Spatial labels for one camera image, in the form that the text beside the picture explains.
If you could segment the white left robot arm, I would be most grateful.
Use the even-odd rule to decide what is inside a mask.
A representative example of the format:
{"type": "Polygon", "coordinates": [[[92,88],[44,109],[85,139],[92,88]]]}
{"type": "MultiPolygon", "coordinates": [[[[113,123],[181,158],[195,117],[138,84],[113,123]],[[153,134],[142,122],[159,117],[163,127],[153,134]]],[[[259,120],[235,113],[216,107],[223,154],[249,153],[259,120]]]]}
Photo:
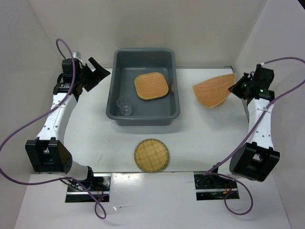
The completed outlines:
{"type": "Polygon", "coordinates": [[[48,114],[43,128],[34,140],[28,140],[26,152],[37,173],[62,174],[78,180],[83,190],[91,190],[95,185],[93,170],[82,166],[72,159],[72,154],[64,146],[64,136],[72,111],[78,99],[85,90],[89,92],[110,72],[96,62],[94,58],[88,61],[95,68],[83,63],[77,53],[73,58],[62,60],[62,73],[58,76],[53,88],[51,113],[48,114]]]}

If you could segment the square woven bamboo tray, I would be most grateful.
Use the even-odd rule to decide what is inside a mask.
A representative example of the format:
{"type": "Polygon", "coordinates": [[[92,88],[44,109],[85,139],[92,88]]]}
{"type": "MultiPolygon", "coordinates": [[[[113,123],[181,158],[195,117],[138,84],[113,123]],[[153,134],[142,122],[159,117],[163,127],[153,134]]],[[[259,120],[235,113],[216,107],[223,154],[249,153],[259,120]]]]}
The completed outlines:
{"type": "Polygon", "coordinates": [[[135,89],[139,98],[152,100],[164,97],[169,92],[167,81],[163,74],[158,72],[139,75],[134,80],[135,89]]]}

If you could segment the round orange woven tray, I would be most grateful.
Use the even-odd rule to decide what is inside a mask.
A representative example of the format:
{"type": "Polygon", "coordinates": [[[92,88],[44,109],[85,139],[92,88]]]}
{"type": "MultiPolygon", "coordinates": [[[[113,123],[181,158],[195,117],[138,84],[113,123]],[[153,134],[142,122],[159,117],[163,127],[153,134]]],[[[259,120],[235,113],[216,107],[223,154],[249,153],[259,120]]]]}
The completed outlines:
{"type": "Polygon", "coordinates": [[[224,99],[223,101],[221,101],[221,102],[218,103],[218,104],[212,105],[210,108],[219,107],[219,106],[223,105],[225,102],[226,102],[226,99],[224,99]]]}

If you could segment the clear plastic cup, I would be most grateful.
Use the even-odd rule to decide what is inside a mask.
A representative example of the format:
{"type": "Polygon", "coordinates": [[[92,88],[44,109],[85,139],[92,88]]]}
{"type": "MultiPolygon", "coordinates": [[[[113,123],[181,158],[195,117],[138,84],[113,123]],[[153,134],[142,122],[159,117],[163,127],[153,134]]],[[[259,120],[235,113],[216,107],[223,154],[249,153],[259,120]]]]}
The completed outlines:
{"type": "Polygon", "coordinates": [[[117,107],[122,115],[128,116],[132,113],[132,102],[127,96],[121,96],[117,99],[117,107]]]}

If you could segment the fan-shaped woven bamboo tray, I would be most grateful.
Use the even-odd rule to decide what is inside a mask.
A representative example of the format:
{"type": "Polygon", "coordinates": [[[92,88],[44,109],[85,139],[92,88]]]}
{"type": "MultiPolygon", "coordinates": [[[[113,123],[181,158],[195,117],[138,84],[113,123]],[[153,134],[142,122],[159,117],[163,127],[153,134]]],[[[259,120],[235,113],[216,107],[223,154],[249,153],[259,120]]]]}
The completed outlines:
{"type": "Polygon", "coordinates": [[[220,75],[193,85],[193,92],[199,103],[210,108],[227,99],[231,94],[228,88],[235,83],[235,73],[220,75]]]}

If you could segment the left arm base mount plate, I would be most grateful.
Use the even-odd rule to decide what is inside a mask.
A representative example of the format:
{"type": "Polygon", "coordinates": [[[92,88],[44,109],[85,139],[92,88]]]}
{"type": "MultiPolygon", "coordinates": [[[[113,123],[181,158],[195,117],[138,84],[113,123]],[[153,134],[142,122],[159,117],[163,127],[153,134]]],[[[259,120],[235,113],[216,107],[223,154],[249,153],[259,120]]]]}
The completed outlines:
{"type": "MultiPolygon", "coordinates": [[[[90,181],[83,180],[81,183],[91,192],[100,202],[109,202],[111,174],[94,173],[90,181]]],[[[77,182],[68,180],[65,203],[94,202],[88,192],[77,182]]]]}

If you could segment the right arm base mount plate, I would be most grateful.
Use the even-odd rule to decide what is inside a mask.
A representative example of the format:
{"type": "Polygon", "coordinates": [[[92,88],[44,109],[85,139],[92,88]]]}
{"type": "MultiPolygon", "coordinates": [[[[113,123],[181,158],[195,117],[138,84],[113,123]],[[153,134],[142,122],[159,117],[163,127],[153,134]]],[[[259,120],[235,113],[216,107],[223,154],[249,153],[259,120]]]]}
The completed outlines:
{"type": "Polygon", "coordinates": [[[196,200],[239,199],[237,183],[220,176],[194,173],[196,200]]]}

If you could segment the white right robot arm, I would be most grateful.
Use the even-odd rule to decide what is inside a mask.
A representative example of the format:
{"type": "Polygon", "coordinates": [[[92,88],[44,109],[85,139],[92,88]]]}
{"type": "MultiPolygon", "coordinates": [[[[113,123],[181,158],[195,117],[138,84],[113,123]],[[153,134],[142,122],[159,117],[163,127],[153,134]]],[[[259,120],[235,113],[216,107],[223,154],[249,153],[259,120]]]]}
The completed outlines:
{"type": "Polygon", "coordinates": [[[232,174],[263,182],[280,159],[271,137],[271,116],[275,96],[269,90],[274,71],[258,64],[255,71],[245,73],[229,88],[238,98],[246,100],[249,113],[248,135],[231,158],[232,174]]]}

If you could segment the round yellow bamboo tray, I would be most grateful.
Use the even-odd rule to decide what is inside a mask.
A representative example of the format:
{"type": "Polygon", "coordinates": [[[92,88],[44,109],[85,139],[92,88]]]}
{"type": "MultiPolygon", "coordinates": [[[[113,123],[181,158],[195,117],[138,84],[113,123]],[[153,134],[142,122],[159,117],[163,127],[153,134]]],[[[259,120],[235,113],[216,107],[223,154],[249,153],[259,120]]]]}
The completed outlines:
{"type": "Polygon", "coordinates": [[[154,138],[141,141],[135,148],[133,156],[137,167],[147,173],[164,170],[170,159],[167,146],[154,138]]]}

